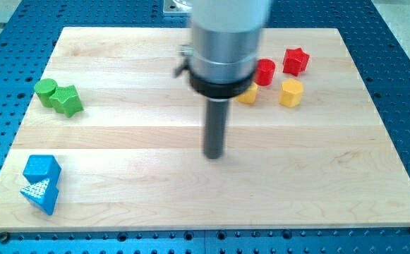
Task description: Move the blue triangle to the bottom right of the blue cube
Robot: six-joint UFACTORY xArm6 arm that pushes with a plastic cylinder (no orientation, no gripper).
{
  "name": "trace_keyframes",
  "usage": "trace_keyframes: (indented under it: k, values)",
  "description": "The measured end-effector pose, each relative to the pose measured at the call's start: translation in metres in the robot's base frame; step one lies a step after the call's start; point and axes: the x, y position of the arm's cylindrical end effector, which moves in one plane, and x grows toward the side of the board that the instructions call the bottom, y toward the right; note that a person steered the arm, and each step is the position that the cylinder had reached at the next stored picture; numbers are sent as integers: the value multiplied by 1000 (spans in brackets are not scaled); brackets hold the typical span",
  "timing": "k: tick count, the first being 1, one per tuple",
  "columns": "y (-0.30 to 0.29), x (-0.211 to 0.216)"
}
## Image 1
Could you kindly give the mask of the yellow block behind arm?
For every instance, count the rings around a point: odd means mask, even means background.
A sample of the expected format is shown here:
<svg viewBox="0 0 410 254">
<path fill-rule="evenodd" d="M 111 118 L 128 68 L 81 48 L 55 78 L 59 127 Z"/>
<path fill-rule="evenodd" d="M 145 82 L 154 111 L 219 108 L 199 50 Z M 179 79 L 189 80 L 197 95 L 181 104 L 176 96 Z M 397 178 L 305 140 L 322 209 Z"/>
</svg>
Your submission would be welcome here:
<svg viewBox="0 0 410 254">
<path fill-rule="evenodd" d="M 252 82 L 245 92 L 236 97 L 236 101 L 244 104 L 253 104 L 256 100 L 257 93 L 258 85 Z"/>
</svg>

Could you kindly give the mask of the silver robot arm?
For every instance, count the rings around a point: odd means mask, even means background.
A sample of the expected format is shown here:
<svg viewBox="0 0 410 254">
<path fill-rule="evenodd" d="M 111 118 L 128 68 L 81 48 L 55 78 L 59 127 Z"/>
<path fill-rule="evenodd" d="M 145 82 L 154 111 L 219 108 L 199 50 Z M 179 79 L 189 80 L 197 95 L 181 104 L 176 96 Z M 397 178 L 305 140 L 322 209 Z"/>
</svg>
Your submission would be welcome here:
<svg viewBox="0 0 410 254">
<path fill-rule="evenodd" d="M 271 0 L 195 0 L 191 43 L 181 47 L 191 87 L 211 99 L 229 99 L 251 85 L 260 33 L 270 15 Z"/>
</svg>

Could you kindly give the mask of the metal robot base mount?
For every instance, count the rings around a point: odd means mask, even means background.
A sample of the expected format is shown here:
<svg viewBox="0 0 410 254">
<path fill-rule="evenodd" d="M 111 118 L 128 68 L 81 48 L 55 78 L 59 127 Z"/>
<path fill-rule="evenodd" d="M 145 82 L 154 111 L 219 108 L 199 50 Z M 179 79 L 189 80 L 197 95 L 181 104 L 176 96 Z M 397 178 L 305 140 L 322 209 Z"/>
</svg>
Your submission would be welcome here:
<svg viewBox="0 0 410 254">
<path fill-rule="evenodd" d="M 192 5 L 192 0 L 164 0 L 162 10 L 165 16 L 187 16 Z"/>
</svg>

